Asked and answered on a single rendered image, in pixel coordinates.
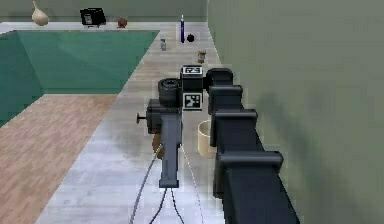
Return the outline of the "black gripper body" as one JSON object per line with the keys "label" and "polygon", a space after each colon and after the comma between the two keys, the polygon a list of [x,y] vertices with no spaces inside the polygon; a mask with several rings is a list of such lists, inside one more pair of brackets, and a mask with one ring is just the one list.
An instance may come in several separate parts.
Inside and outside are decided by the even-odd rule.
{"label": "black gripper body", "polygon": [[179,102],[180,81],[165,78],[158,82],[157,99],[150,99],[146,115],[136,115],[136,123],[147,122],[149,134],[160,135],[163,149],[160,188],[178,188],[178,150],[182,142],[182,119]]}

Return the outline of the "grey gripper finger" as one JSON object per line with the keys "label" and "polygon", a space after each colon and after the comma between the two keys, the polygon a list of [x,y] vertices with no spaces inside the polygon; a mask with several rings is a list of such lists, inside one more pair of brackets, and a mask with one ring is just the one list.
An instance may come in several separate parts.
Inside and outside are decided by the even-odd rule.
{"label": "grey gripper finger", "polygon": [[[134,202],[134,205],[133,205],[133,209],[132,209],[132,212],[131,212],[128,224],[134,224],[134,220],[135,220],[136,212],[137,212],[137,209],[138,209],[138,205],[140,203],[140,199],[141,199],[144,187],[145,187],[146,182],[148,180],[149,173],[150,173],[150,171],[151,171],[151,169],[152,169],[152,167],[154,165],[154,162],[155,162],[157,156],[159,155],[161,149],[162,149],[162,145],[161,144],[158,147],[155,147],[154,156],[153,156],[153,158],[152,158],[152,160],[151,160],[151,162],[150,162],[150,164],[149,164],[149,166],[147,168],[147,171],[146,171],[146,173],[144,175],[143,181],[142,181],[142,183],[140,185],[140,188],[139,188],[139,191],[137,193],[137,196],[136,196],[136,199],[135,199],[135,202]],[[163,191],[163,194],[162,194],[159,206],[158,206],[155,214],[152,216],[149,224],[153,224],[154,221],[156,220],[156,218],[158,217],[158,215],[160,214],[160,212],[161,212],[161,210],[163,208],[163,204],[164,204],[166,195],[167,195],[167,188],[165,188],[165,190]]]}
{"label": "grey gripper finger", "polygon": [[[186,151],[184,149],[184,145],[183,144],[180,146],[180,149],[181,149],[181,151],[182,151],[182,153],[184,155],[184,159],[185,159],[185,161],[187,163],[188,169],[190,171],[190,175],[192,177],[192,183],[193,183],[195,195],[196,195],[196,198],[197,198],[197,204],[198,204],[198,208],[199,208],[199,212],[200,212],[201,224],[205,224],[205,222],[204,222],[204,214],[203,214],[202,205],[201,205],[201,199],[200,199],[200,195],[199,195],[199,192],[198,192],[198,189],[197,189],[197,183],[196,183],[196,180],[195,180],[195,175],[194,175],[194,172],[193,172],[190,160],[189,160],[188,155],[187,155],[187,153],[186,153]],[[175,197],[173,188],[171,188],[171,197],[172,197],[173,208],[175,210],[176,215],[178,216],[181,224],[185,224],[185,221],[184,221],[183,217],[181,216],[181,214],[180,214],[180,212],[179,212],[179,210],[177,208],[176,197]]]}

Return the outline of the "cream mug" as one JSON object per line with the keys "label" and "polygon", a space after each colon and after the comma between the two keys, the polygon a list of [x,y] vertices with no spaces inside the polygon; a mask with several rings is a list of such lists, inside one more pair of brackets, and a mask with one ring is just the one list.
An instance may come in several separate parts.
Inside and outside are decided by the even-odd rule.
{"label": "cream mug", "polygon": [[210,145],[211,121],[205,120],[198,125],[198,152],[206,159],[213,159],[216,148]]}

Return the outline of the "black box appliance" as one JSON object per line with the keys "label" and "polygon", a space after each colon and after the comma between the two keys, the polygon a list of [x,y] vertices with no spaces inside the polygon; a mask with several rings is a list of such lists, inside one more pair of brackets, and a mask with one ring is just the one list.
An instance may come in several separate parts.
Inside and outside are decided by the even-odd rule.
{"label": "black box appliance", "polygon": [[80,10],[82,24],[87,27],[106,24],[106,17],[102,8],[86,8]]}

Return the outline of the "cream gourd vase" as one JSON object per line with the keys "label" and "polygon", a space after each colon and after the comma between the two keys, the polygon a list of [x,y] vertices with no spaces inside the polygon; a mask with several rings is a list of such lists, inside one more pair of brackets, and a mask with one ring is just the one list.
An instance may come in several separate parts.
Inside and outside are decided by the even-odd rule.
{"label": "cream gourd vase", "polygon": [[49,17],[42,10],[39,9],[35,0],[32,1],[34,11],[32,13],[32,20],[38,26],[45,26],[49,23]]}

